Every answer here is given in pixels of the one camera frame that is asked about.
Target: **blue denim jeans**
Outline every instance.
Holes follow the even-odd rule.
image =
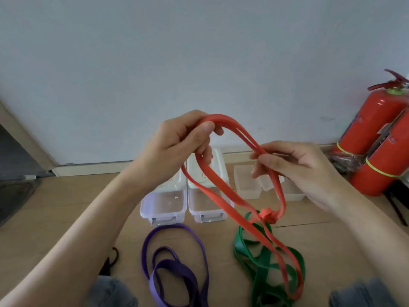
[[[118,279],[98,276],[89,291],[85,307],[138,307],[138,300],[128,287]],[[334,291],[330,307],[397,307],[385,285],[379,279]]]

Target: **red strap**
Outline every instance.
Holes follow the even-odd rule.
[[[251,135],[241,126],[236,120],[234,120],[231,117],[228,117],[223,114],[211,114],[207,115],[206,117],[202,118],[197,125],[200,125],[201,123],[207,122],[207,121],[212,121],[216,124],[216,126],[221,126],[227,129],[230,129],[233,131],[236,135],[238,135],[244,142],[247,143],[247,145],[254,151],[256,152],[257,155],[261,154],[266,154],[267,152],[262,149],[257,142],[251,137]],[[246,207],[254,217],[254,220],[249,222],[246,220],[243,216],[240,215],[234,209],[232,206],[228,204],[227,201],[225,201],[222,197],[217,195],[215,192],[212,190],[209,190],[208,188],[202,186],[201,184],[197,183],[195,180],[192,179],[192,177],[187,173],[187,170],[185,166],[183,165],[181,167],[182,172],[184,175],[194,184],[196,185],[202,192],[204,192],[212,201],[214,201],[220,208],[222,208],[230,217],[232,217],[241,227],[243,227],[246,231],[248,231],[250,234],[252,234],[259,242],[261,242],[264,246],[266,246],[271,252],[273,252],[277,256],[277,261],[280,267],[281,274],[283,276],[284,280],[284,285],[285,285],[285,291],[287,292],[288,296],[290,299],[297,300],[301,297],[301,294],[303,292],[303,287],[304,287],[304,280],[303,276],[301,274],[301,269],[300,265],[295,258],[295,256],[289,251],[289,249],[282,243],[280,242],[276,237],[273,236],[273,234],[267,229],[265,226],[264,222],[268,222],[271,224],[275,224],[277,220],[284,215],[285,212],[285,199],[284,199],[284,194],[283,190],[281,188],[280,180],[278,173],[272,169],[268,169],[268,175],[270,176],[271,181],[273,182],[273,185],[276,189],[276,192],[278,194],[278,197],[280,199],[281,205],[280,205],[280,210],[278,211],[272,211],[270,208],[263,209],[260,214],[257,213],[256,209],[253,208],[247,201],[242,199],[240,196],[238,196],[231,188],[224,182],[203,160],[203,156],[196,154],[196,160],[197,163],[199,164],[200,169],[202,169],[203,173],[209,178],[212,183],[217,186],[230,200],[232,200],[235,204],[239,206]],[[255,221],[260,221],[261,224],[264,227],[264,231],[268,237],[268,239],[260,232],[258,231],[254,226],[253,223]],[[297,288],[295,289],[294,293],[290,293],[289,287],[288,287],[288,274],[287,274],[287,269],[285,267],[285,262],[281,254],[276,250],[276,248],[272,245],[273,242],[274,244],[277,245],[277,247],[280,247],[285,254],[291,259],[291,261],[294,263],[294,267],[297,271],[297,277],[298,277],[298,284]]]

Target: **wooden floor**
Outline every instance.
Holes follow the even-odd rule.
[[[234,187],[233,166],[228,165]],[[94,197],[116,174],[44,178],[33,196],[0,228],[0,298],[7,294],[50,250]],[[388,216],[398,222],[395,212],[383,197],[371,198]],[[249,201],[255,208],[279,206],[274,190]],[[196,223],[186,212],[185,224],[203,241],[210,269],[210,306],[249,306],[251,283],[232,253],[237,224],[228,218],[214,223]],[[140,306],[154,306],[148,283],[141,272],[141,245],[152,227],[142,219],[139,206],[127,220],[115,244],[121,258],[113,275],[122,279],[135,293]],[[286,245],[296,248],[305,259],[307,276],[304,294],[297,306],[327,306],[333,289],[348,286],[358,279],[375,275],[357,243],[343,224],[318,209],[305,198],[289,202],[285,216],[273,229]],[[157,234],[149,255],[161,245],[172,247],[189,266],[201,285],[205,272],[198,244],[187,232],[172,229]],[[183,283],[161,273],[169,303],[187,303]]]

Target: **red fire extinguisher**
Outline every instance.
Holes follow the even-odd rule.
[[[380,196],[409,167],[409,110],[391,126],[364,165],[351,177],[361,193]]]
[[[409,98],[402,88],[409,81],[399,73],[385,71],[393,74],[395,80],[368,87],[368,90],[385,89],[371,92],[333,151],[364,155],[383,130],[406,108]]]

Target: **fire extinguisher handle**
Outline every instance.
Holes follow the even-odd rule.
[[[409,80],[406,77],[400,75],[399,73],[397,73],[395,71],[392,71],[392,70],[389,70],[389,69],[385,69],[385,71],[392,74],[395,77],[395,80],[394,81],[389,81],[389,82],[386,82],[386,83],[382,83],[382,84],[376,84],[376,85],[370,86],[370,87],[368,87],[368,90],[375,90],[375,89],[378,89],[378,88],[385,88],[385,89],[399,88],[399,87],[402,87],[402,85],[405,85],[405,84],[409,83]]]

